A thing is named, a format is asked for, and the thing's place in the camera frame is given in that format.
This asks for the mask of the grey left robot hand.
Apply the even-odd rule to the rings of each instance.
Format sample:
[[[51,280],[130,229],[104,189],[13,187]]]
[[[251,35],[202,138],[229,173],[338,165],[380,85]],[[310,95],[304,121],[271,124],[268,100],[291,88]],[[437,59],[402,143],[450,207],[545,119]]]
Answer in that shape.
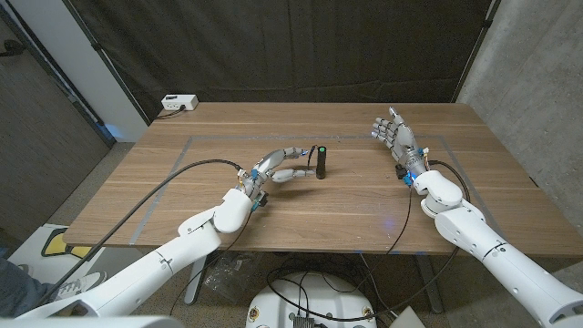
[[[243,175],[242,185],[238,187],[238,190],[253,200],[261,192],[261,186],[269,179],[276,183],[283,183],[291,179],[314,175],[314,169],[276,170],[284,160],[297,159],[307,153],[307,149],[295,147],[274,150],[256,163],[249,174],[245,173]]]

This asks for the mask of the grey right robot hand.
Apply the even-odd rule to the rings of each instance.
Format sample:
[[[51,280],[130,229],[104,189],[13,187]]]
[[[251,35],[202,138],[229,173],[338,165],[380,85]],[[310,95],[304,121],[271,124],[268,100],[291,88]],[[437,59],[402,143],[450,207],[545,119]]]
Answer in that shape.
[[[383,143],[391,151],[394,160],[413,175],[427,172],[414,132],[394,107],[389,107],[388,112],[389,118],[375,119],[372,137]]]

